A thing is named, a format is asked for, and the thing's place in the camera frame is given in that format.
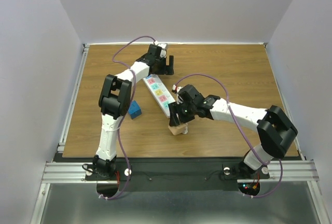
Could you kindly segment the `orange cube plug adapter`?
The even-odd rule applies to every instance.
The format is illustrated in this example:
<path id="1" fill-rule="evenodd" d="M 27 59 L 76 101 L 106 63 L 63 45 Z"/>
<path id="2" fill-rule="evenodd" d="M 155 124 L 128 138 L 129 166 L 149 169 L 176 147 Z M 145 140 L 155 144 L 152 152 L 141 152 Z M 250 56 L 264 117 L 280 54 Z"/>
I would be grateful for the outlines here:
<path id="1" fill-rule="evenodd" d="M 173 126 L 173 127 L 168 126 L 168 128 L 174 136 L 188 133 L 188 125 L 186 123 L 182 123 L 178 126 Z"/>

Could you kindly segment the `white multicolour power strip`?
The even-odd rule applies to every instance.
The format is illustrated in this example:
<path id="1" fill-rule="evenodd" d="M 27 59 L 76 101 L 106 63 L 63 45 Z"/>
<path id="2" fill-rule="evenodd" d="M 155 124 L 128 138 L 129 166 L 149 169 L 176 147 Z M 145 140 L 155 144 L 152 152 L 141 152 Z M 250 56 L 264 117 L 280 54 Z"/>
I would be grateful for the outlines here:
<path id="1" fill-rule="evenodd" d="M 175 99 L 161 81 L 160 77 L 158 75 L 151 74 L 143 78 L 143 82 L 158 103 L 163 113 L 167 118 L 170 118 L 169 104 L 175 102 Z"/>

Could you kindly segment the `blue cube plug adapter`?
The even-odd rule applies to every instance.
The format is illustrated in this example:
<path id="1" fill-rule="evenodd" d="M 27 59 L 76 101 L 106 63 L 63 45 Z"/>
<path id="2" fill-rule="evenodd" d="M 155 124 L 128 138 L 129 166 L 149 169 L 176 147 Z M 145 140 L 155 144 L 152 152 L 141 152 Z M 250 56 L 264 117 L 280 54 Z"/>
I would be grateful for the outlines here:
<path id="1" fill-rule="evenodd" d="M 142 110 L 135 100 L 131 102 L 130 107 L 128 109 L 128 114 L 131 119 L 135 119 L 142 114 Z"/>

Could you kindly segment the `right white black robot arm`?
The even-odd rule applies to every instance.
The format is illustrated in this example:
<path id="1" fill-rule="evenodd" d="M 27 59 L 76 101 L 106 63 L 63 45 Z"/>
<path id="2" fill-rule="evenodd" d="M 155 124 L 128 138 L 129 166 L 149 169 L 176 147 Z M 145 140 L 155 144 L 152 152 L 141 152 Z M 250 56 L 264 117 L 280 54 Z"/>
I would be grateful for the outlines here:
<path id="1" fill-rule="evenodd" d="M 260 143 L 249 144 L 249 151 L 239 163 L 239 173 L 251 177 L 272 159 L 283 159 L 298 135 L 298 130 L 282 108 L 252 108 L 231 103 L 216 95 L 204 97 L 193 85 L 172 87 L 177 100 L 169 104 L 171 128 L 183 127 L 195 117 L 234 123 L 256 131 Z"/>

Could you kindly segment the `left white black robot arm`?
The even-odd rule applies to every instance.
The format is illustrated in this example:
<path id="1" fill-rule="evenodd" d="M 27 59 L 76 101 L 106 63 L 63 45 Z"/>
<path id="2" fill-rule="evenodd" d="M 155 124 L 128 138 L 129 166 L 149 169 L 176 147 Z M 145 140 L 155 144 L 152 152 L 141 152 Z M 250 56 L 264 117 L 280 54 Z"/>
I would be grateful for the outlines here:
<path id="1" fill-rule="evenodd" d="M 115 175 L 119 126 L 129 110 L 137 82 L 150 74 L 174 74 L 173 56 L 169 56 L 167 64 L 167 46 L 166 43 L 154 41 L 149 45 L 147 52 L 133 65 L 112 58 L 114 63 L 124 65 L 126 70 L 117 75 L 107 75 L 99 97 L 102 127 L 100 142 L 93 157 L 92 170 L 103 179 L 111 179 Z"/>

